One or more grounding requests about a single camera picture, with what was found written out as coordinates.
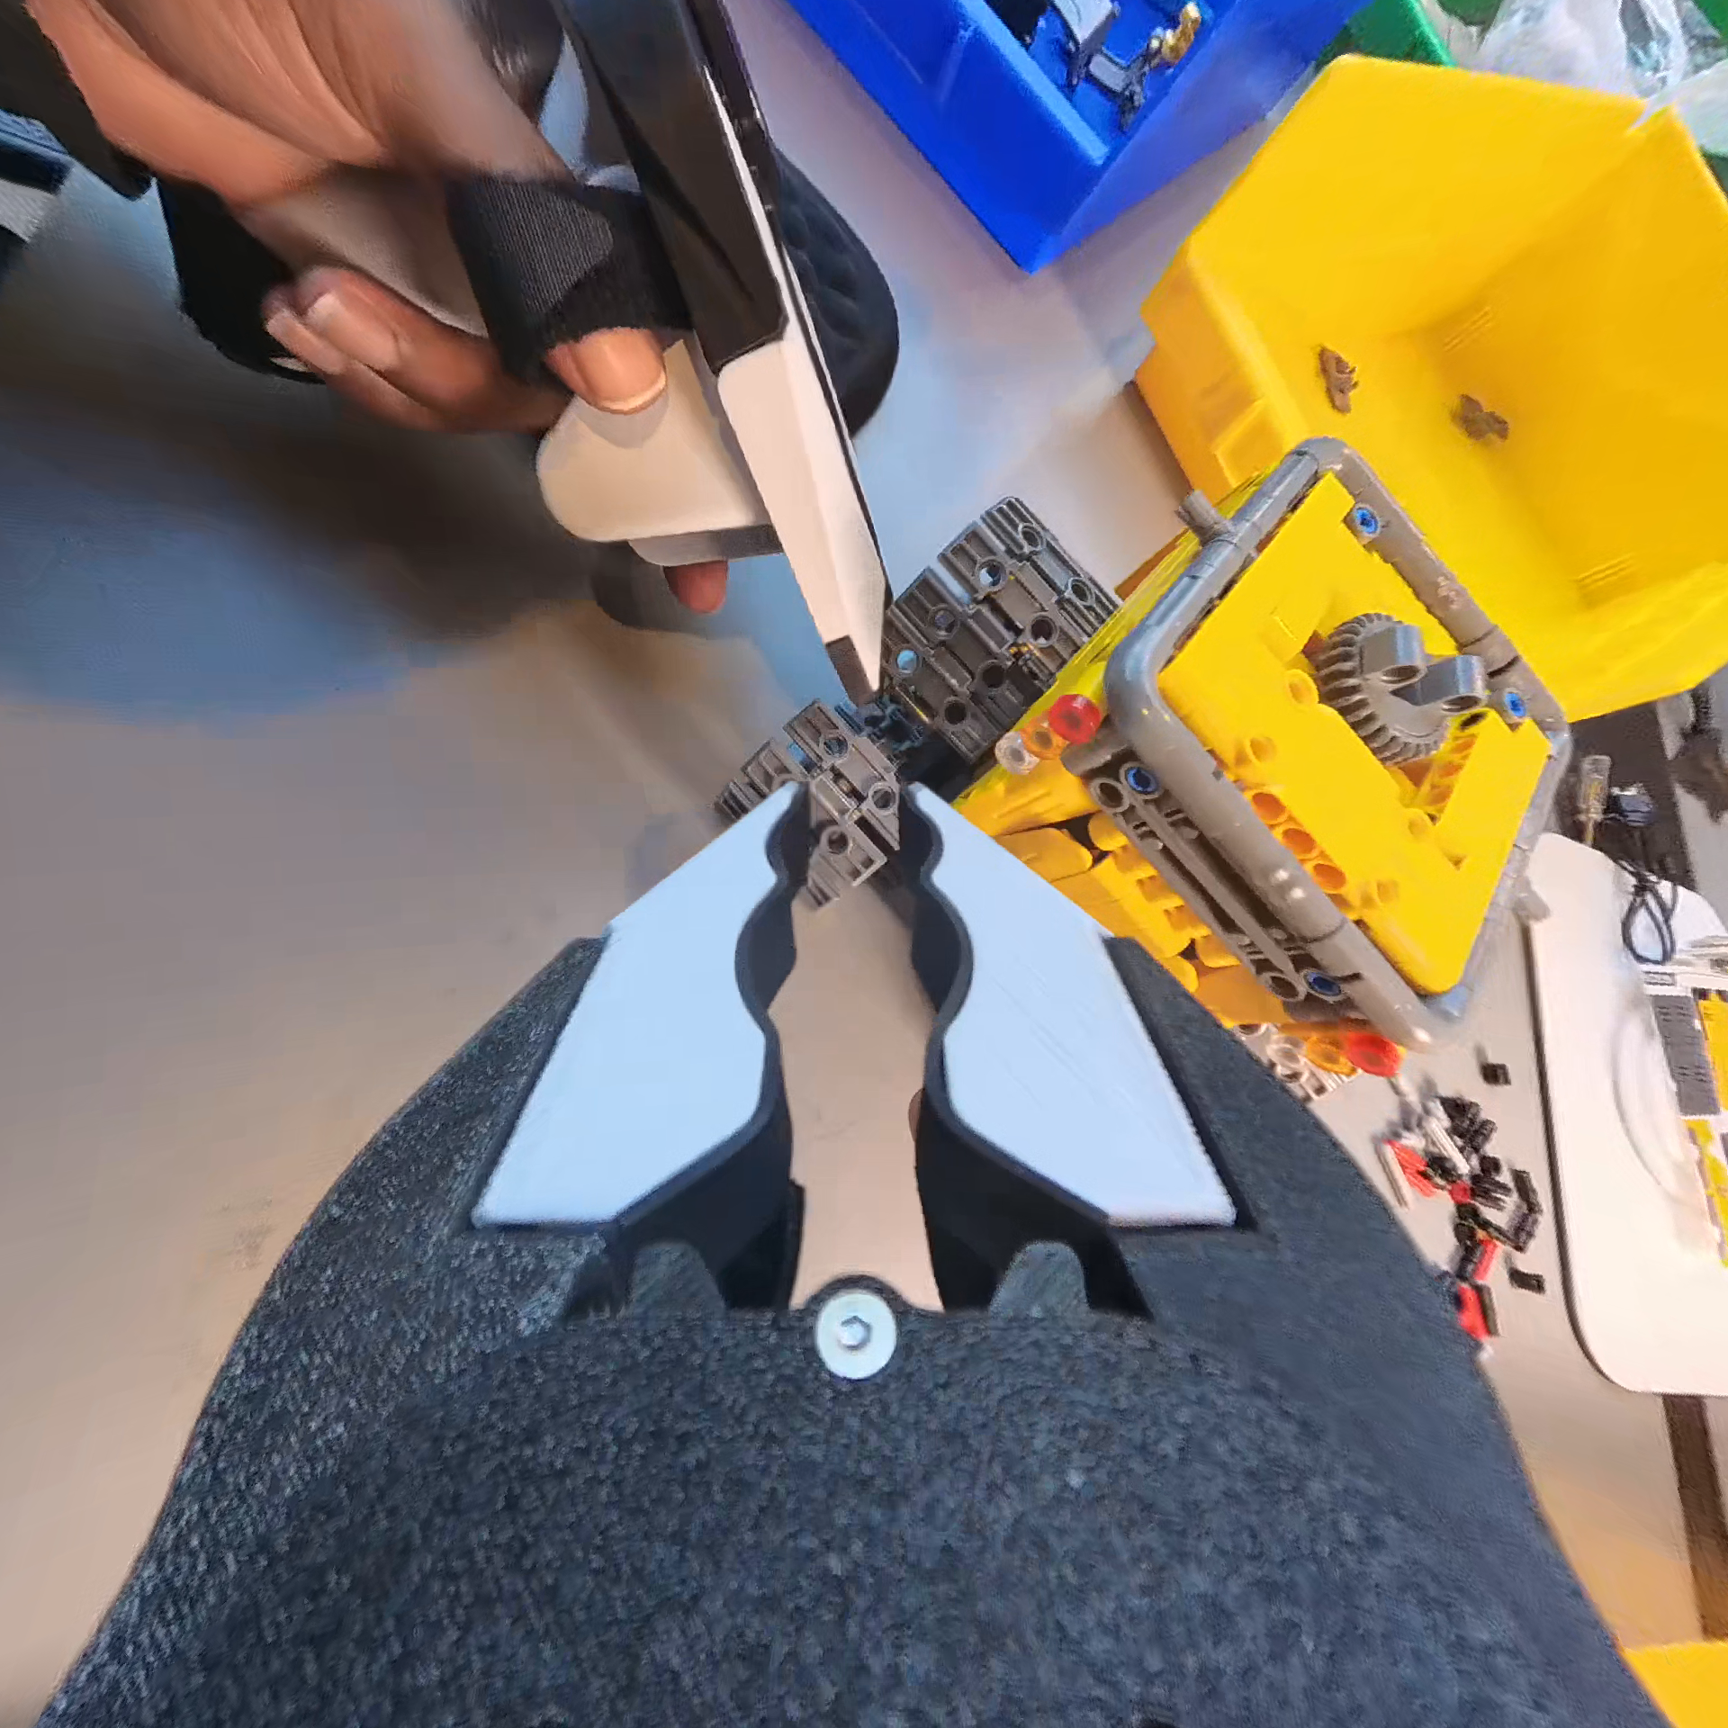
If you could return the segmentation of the blue storage bin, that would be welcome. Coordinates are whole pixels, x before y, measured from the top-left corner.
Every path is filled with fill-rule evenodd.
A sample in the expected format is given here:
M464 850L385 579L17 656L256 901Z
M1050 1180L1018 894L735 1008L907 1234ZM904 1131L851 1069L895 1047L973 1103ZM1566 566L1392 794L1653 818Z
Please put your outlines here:
M1268 120L1361 6L791 4L1026 274Z

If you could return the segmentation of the person's left hand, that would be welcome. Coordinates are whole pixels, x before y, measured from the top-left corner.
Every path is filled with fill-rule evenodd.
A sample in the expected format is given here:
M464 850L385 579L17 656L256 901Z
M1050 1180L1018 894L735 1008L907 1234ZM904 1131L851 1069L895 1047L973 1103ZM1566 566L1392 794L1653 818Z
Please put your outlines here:
M28 15L99 139L215 193L252 232L262 210L339 166L413 179L569 181L459 4L31 1ZM655 333L552 347L555 387L511 378L485 340L373 278L315 267L263 299L269 338L338 397L392 426L543 433L575 397L617 416L667 391Z

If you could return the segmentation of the yellow storage bin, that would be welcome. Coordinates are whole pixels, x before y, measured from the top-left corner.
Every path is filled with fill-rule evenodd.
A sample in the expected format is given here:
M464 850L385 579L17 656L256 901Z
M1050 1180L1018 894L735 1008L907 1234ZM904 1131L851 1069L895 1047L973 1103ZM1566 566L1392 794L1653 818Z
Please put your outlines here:
M1339 57L1142 316L1193 485L1347 442L1573 719L1722 670L1726 205L1673 110ZM1349 416L1321 345L1361 373ZM1511 441L1472 442L1458 392Z
M1724 1637L1624 1648L1624 1657L1670 1725L1726 1725Z

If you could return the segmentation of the yellow toy brick bulldozer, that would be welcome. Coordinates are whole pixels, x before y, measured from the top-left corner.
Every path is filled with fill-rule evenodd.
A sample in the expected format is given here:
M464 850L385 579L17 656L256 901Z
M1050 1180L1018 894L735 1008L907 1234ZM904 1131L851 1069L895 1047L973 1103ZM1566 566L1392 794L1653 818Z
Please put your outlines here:
M1456 1036L1569 756L1559 702L1369 460L1185 530L953 806L1224 1027Z

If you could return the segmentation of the clear plastic bag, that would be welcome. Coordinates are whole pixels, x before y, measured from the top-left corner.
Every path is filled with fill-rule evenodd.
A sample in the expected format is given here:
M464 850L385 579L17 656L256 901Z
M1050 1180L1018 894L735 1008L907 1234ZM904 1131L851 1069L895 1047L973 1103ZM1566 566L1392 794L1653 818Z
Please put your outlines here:
M1673 104L1724 82L1724 25L1701 4L1505 1L1465 68Z

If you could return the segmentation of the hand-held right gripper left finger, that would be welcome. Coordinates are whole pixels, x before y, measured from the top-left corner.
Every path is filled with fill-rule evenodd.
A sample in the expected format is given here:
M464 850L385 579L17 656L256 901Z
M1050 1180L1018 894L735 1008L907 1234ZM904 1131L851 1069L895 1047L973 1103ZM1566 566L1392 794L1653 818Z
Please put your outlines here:
M473 1206L475 1226L625 1226L767 1131L807 789L777 789L607 926Z

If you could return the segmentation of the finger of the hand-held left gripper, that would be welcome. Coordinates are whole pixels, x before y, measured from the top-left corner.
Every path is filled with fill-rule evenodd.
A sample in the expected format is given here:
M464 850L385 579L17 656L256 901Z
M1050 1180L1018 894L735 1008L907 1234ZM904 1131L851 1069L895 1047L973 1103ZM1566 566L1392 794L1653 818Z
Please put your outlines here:
M832 383L807 333L719 373L721 408L832 664L856 704L877 698L892 585Z
M780 347L762 347L714 373L699 347L668 347L652 403L616 413L573 399L535 456L548 511L578 540L625 546L662 568L777 555L728 408L780 359Z

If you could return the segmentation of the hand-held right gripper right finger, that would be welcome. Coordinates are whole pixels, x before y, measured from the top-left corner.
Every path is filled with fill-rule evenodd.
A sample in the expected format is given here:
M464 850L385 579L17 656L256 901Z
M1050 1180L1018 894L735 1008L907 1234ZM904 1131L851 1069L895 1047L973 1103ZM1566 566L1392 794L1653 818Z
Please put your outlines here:
M1108 929L930 789L906 796L906 859L944 1120L1086 1219L1235 1226Z

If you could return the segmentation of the pile of small brick pins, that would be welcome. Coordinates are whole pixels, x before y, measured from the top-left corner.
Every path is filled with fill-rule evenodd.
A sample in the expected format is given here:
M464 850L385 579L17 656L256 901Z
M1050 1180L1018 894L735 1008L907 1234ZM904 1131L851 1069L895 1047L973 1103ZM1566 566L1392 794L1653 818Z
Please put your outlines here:
M1393 1069L1389 1089L1396 1127L1374 1147L1399 1204L1444 1204L1450 1248L1437 1280L1458 1328L1487 1354L1502 1332L1496 1280L1524 1294L1547 1291L1547 1278L1526 1263L1546 1221L1542 1188L1526 1166L1502 1156L1499 1124L1476 1097L1417 1086L1403 1068Z

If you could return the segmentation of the black quilted wrist rest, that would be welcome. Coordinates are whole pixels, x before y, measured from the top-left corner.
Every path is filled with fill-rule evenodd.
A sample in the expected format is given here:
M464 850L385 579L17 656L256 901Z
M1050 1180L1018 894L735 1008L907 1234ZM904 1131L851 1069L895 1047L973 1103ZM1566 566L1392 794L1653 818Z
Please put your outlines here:
M804 291L812 332L836 384L848 429L861 432L887 397L899 361L899 314L892 283L851 222L773 151L777 222ZM313 383L263 322L267 295L288 267L204 188L158 179L158 208L180 283L180 311L228 361L288 383Z

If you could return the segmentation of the green storage bin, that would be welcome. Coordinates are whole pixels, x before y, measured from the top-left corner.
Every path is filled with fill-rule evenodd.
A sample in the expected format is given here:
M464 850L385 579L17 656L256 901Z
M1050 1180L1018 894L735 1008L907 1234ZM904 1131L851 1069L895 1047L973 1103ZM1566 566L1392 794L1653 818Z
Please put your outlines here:
M1352 12L1315 68L1321 69L1341 56L1452 68L1456 57L1441 25L1441 15L1423 1L1369 1Z

